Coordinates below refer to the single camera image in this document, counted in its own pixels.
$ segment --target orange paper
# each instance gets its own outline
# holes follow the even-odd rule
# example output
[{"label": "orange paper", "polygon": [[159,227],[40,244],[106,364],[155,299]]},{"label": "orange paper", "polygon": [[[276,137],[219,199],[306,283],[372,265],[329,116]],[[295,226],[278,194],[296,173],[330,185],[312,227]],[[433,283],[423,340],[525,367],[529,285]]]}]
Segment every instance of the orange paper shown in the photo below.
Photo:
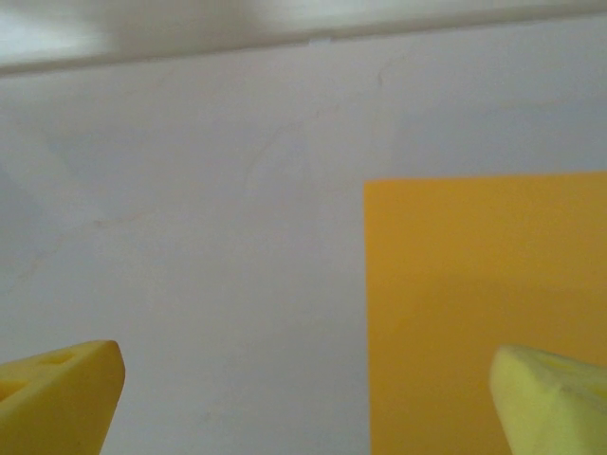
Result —
[{"label": "orange paper", "polygon": [[607,365],[607,173],[365,187],[374,455],[509,454],[492,356]]}]

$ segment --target yellow triangular piece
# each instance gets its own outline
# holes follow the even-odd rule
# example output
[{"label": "yellow triangular piece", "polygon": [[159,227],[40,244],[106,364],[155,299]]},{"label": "yellow triangular piece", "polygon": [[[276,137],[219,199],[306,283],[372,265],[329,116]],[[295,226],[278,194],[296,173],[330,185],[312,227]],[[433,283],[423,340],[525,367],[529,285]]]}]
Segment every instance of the yellow triangular piece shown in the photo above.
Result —
[{"label": "yellow triangular piece", "polygon": [[98,455],[124,384],[114,341],[0,366],[2,455]]},{"label": "yellow triangular piece", "polygon": [[607,454],[606,368],[504,346],[490,386],[514,455]]}]

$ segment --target orange board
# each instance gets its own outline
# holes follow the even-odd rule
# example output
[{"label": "orange board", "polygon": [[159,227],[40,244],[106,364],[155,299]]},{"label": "orange board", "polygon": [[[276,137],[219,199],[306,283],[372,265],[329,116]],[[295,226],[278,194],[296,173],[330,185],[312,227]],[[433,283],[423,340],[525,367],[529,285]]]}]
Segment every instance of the orange board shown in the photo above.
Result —
[{"label": "orange board", "polygon": [[607,173],[368,183],[365,240],[373,455],[509,454],[500,344],[607,365]]}]

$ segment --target yellow object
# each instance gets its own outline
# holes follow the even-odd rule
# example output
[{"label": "yellow object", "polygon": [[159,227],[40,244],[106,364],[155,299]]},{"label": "yellow object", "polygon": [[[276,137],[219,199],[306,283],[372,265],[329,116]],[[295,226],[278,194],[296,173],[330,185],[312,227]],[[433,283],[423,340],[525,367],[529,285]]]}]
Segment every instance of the yellow object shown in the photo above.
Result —
[{"label": "yellow object", "polygon": [[490,386],[513,455],[607,453],[607,369],[505,346]]},{"label": "yellow object", "polygon": [[607,173],[372,182],[365,239],[374,455],[509,454],[502,344],[607,359]]},{"label": "yellow object", "polygon": [[98,455],[123,383],[114,341],[0,366],[0,453]]}]

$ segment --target white surface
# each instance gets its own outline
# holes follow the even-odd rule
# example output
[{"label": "white surface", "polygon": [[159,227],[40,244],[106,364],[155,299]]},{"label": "white surface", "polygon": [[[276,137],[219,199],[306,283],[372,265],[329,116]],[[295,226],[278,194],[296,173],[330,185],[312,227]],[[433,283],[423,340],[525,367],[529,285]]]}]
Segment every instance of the white surface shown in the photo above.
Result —
[{"label": "white surface", "polygon": [[0,0],[0,74],[607,11],[607,0]]},{"label": "white surface", "polygon": [[0,361],[120,342],[104,455],[365,454],[362,183],[607,168],[607,18],[0,81]]}]

